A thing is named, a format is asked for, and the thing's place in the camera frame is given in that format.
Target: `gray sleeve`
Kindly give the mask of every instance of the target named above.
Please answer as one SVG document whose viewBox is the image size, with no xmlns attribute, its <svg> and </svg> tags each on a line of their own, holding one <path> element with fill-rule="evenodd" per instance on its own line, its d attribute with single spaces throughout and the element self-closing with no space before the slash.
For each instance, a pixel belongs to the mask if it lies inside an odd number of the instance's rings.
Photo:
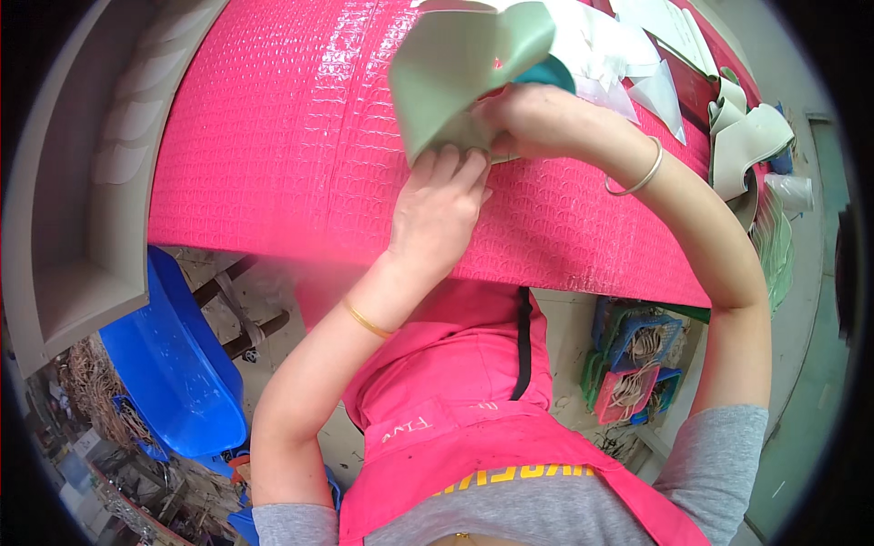
<svg viewBox="0 0 874 546">
<path fill-rule="evenodd" d="M 653 488 L 676 504 L 714 545 L 728 544 L 749 505 L 767 410 L 744 404 L 687 419 Z"/>
<path fill-rule="evenodd" d="M 333 508 L 316 504 L 265 504 L 252 510 L 261 546 L 337 546 Z"/>
</svg>

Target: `hand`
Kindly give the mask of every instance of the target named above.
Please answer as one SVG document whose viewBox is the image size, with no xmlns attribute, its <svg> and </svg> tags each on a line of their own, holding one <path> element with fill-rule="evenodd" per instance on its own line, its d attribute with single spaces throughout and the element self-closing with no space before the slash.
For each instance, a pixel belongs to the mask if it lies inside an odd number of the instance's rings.
<svg viewBox="0 0 874 546">
<path fill-rule="evenodd" d="M 502 131 L 492 143 L 492 154 L 573 157 L 601 169 L 624 161 L 627 145 L 643 136 L 612 110 L 539 84 L 507 86 L 483 100 L 474 116 Z"/>
<path fill-rule="evenodd" d="M 446 278 L 468 248 L 480 207 L 491 197 L 489 166 L 485 153 L 476 149 L 463 162 L 455 146 L 439 154 L 423 152 L 395 205 L 386 252 L 392 261 L 434 286 Z"/>
</svg>

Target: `apron strap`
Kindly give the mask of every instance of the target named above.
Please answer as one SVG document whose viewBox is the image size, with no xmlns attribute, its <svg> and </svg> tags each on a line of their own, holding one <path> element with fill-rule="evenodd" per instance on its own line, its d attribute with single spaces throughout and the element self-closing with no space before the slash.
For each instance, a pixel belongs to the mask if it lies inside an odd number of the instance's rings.
<svg viewBox="0 0 874 546">
<path fill-rule="evenodd" d="M 519 377 L 510 400 L 518 400 L 528 389 L 531 382 L 531 291 L 528 287 L 519 287 L 519 296 L 522 303 L 519 305 Z"/>
</svg>

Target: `bangle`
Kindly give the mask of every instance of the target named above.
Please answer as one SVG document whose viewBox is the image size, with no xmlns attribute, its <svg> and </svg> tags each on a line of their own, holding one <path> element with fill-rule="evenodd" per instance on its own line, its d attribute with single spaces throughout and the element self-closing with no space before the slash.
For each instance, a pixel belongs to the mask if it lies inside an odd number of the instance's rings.
<svg viewBox="0 0 874 546">
<path fill-rule="evenodd" d="M 610 175 L 608 175 L 607 173 L 604 173 L 604 187 L 607 189 L 607 192 L 609 192 L 610 195 L 620 197 L 620 196 L 626 196 L 629 193 L 634 193 L 634 192 L 638 191 L 640 188 L 642 188 L 643 186 L 647 185 L 647 182 L 652 180 L 653 176 L 656 175 L 656 171 L 658 171 L 659 165 L 662 164 L 662 156 L 664 156 L 664 149 L 662 148 L 662 142 L 659 141 L 657 138 L 655 138 L 654 136 L 650 136 L 649 138 L 653 139 L 655 141 L 655 145 L 658 146 L 658 156 L 655 158 L 655 164 L 653 165 L 653 168 L 649 170 L 649 173 L 647 173 L 647 175 L 643 178 L 643 180 L 641 180 L 640 182 L 635 184 L 633 187 L 628 188 L 625 191 L 613 191 L 613 190 L 611 190 L 610 189 Z"/>
<path fill-rule="evenodd" d="M 349 314 L 352 315 L 352 318 L 358 321 L 358 324 L 364 326 L 365 328 L 369 329 L 371 332 L 378 335 L 379 337 L 382 337 L 383 339 L 388 339 L 389 337 L 391 337 L 392 332 L 386 332 L 373 322 L 365 319 L 364 315 L 360 314 L 358 310 L 355 309 L 351 303 L 349 303 L 349 300 L 347 298 L 343 298 L 343 306 L 346 308 L 346 310 L 349 311 Z"/>
</svg>

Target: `pink tablecloth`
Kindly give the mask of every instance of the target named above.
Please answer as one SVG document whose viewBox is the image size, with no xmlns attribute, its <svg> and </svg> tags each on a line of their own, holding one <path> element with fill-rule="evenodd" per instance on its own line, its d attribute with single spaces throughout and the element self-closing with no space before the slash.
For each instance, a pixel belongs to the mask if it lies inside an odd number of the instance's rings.
<svg viewBox="0 0 874 546">
<path fill-rule="evenodd" d="M 416 18 L 408 5 L 231 0 L 170 112 L 149 242 L 372 262 L 408 174 L 386 85 Z M 684 147 L 652 114 L 637 114 L 706 175 L 704 133 L 686 123 Z M 570 160 L 496 166 L 495 196 L 454 275 L 709 306 L 661 221 L 602 184 L 603 173 Z"/>
</svg>

